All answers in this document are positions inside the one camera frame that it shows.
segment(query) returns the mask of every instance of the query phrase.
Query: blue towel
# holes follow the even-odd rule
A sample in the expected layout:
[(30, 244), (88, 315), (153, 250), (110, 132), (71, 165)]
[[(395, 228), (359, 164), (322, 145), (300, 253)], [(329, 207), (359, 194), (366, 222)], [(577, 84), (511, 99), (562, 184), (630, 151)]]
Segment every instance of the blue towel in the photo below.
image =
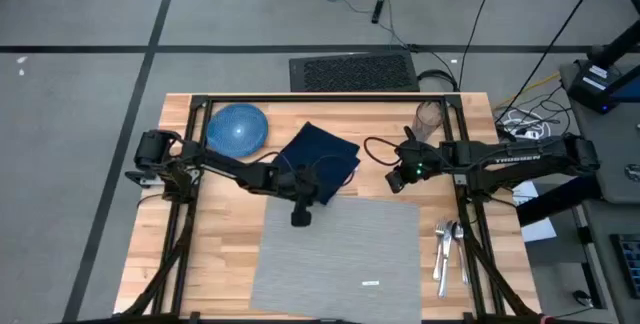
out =
[(338, 138), (307, 122), (272, 163), (283, 173), (291, 171), (291, 168), (282, 156), (294, 168), (299, 165), (314, 165), (320, 183), (317, 200), (327, 204), (360, 163), (360, 159), (356, 158), (359, 149), (359, 145)]

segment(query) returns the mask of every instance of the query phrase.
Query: gray placemat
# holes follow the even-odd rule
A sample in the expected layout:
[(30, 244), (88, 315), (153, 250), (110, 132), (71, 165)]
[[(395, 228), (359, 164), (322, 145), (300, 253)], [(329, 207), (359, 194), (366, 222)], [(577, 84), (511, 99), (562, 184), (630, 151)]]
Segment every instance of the gray placemat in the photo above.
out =
[(254, 309), (367, 324), (421, 320), (419, 209), (339, 198), (316, 204), (311, 226), (269, 198), (253, 283)]

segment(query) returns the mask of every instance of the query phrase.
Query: white paper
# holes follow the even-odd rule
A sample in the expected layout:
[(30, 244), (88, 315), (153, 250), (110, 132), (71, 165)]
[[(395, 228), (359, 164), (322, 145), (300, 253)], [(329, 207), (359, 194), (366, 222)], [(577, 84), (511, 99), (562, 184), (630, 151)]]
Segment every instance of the white paper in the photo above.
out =
[[(516, 205), (525, 203), (532, 198), (538, 197), (538, 191), (533, 185), (533, 182), (527, 180), (522, 182), (517, 187), (513, 188), (513, 202)], [(525, 242), (532, 242), (536, 240), (550, 239), (556, 237), (556, 231), (553, 229), (551, 220), (545, 218), (539, 222), (529, 224), (522, 229), (522, 237)]]

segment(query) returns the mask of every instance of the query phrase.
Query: blue bowl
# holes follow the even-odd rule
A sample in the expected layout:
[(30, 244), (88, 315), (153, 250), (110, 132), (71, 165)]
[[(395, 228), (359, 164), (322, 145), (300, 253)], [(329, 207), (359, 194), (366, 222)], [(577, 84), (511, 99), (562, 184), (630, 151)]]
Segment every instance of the blue bowl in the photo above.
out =
[(267, 117), (251, 104), (231, 104), (217, 112), (207, 127), (207, 143), (218, 153), (240, 158), (255, 153), (267, 139)]

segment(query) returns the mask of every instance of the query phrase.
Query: black floor stripe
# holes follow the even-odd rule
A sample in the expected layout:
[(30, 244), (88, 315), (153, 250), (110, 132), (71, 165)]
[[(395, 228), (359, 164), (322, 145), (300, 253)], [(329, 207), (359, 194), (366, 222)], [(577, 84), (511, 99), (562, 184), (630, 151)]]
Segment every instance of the black floor stripe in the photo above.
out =
[[(349, 53), (377, 52), (391, 49), (399, 50), (399, 46), (388, 45), (156, 45), (156, 53), (172, 54), (285, 54), (285, 53)], [(464, 45), (422, 45), (414, 48), (421, 52), (463, 53)], [(557, 45), (551, 48), (554, 54), (582, 54), (592, 48), (591, 45)], [(472, 45), (469, 53), (478, 54), (538, 54), (543, 53), (546, 45)], [(144, 45), (72, 45), (72, 46), (0, 46), (0, 53), (14, 54), (143, 54), (150, 50)], [(640, 47), (630, 50), (640, 53)]]
[(107, 174), (107, 179), (102, 190), (102, 195), (100, 196), (100, 202), (98, 203), (98, 208), (96, 210), (95, 217), (93, 218), (93, 224), (89, 231), (89, 238), (87, 239), (84, 252), (82, 253), (80, 268), (76, 274), (71, 294), (69, 295), (69, 301), (65, 308), (64, 316), (62, 318), (63, 322), (72, 322), (78, 319), (78, 314), (82, 307), (82, 300), (84, 299), (89, 279), (91, 278), (91, 271), (93, 270), (93, 265), (95, 263), (96, 256), (98, 255), (100, 240), (102, 239), (113, 195), (120, 177), (120, 171), (122, 170), (122, 164), (124, 163), (127, 147), (129, 146), (129, 139), (131, 138), (133, 125), (135, 124), (136, 116), (138, 115), (138, 109), (140, 108), (142, 95), (144, 94), (147, 79), (151, 72), (153, 58), (155, 56), (158, 42), (160, 41), (160, 35), (162, 34), (162, 28), (164, 27), (170, 3), (171, 0), (162, 0), (160, 3), (153, 31), (149, 38), (149, 45), (146, 47), (147, 50), (140, 67), (140, 72), (138, 73), (138, 78), (136, 79), (133, 94), (129, 100), (129, 106), (127, 107), (122, 129), (120, 130), (120, 136), (118, 137), (116, 149)]

